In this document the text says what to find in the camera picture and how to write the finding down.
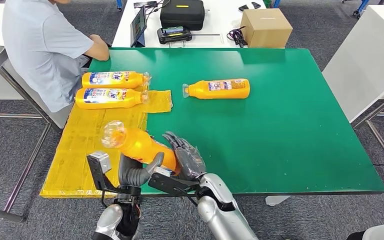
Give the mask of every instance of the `robot finger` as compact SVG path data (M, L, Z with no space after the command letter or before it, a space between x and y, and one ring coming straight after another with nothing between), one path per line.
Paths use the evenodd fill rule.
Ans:
M180 148L183 145L182 140L171 131L166 131L162 136L170 143L173 148Z

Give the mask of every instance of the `bottle cap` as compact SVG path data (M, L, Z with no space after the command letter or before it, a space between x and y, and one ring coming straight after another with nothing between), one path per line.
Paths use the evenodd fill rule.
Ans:
M126 129L122 121L110 121L103 127L102 145L106 148L118 148L126 138Z
M183 97L184 97L184 98L189 97L189 85L184 83L184 84L181 86L181 88L182 88L182 91L183 91Z
M144 72L143 73L143 85L149 86L151 84L151 75L149 72Z
M143 90L142 91L142 95L141 95L140 98L141 98L143 104L147 104L147 103L150 102L150 97L148 95L148 91L147 90Z

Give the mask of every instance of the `yellow tape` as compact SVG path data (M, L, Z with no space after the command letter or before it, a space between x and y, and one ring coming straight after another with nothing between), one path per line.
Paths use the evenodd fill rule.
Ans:
M120 153L116 148L101 144L103 127L110 121L120 120L126 127L146 130L147 114L171 111L171 91L149 91L150 102L131 108L81 109L74 104L62 132L56 153L43 184L40 196L44 198L100 197L96 190L86 155L95 151L109 154L112 170L106 175L118 186Z

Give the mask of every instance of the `yellow bottle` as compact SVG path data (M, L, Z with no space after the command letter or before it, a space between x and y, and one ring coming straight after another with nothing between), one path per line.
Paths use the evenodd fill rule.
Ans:
M140 85L149 86L149 73L135 71L86 72L81 77L83 88L135 89Z
M148 102L148 91L128 88L81 88L75 103L81 109L131 108Z
M135 127L124 127L121 121L110 121L103 129L102 145L118 148L124 155L144 164L150 164L157 153L163 152L162 167L178 174L180 166L173 150L153 140L146 131Z
M183 97L198 99L246 99L250 95L250 82L245 78L199 81L183 84Z

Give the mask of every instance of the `black case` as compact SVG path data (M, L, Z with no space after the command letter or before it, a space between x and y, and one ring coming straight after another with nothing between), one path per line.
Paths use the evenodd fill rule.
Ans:
M205 17L203 1L164 0L163 6L159 16L163 28L183 26L192 31L203 28Z

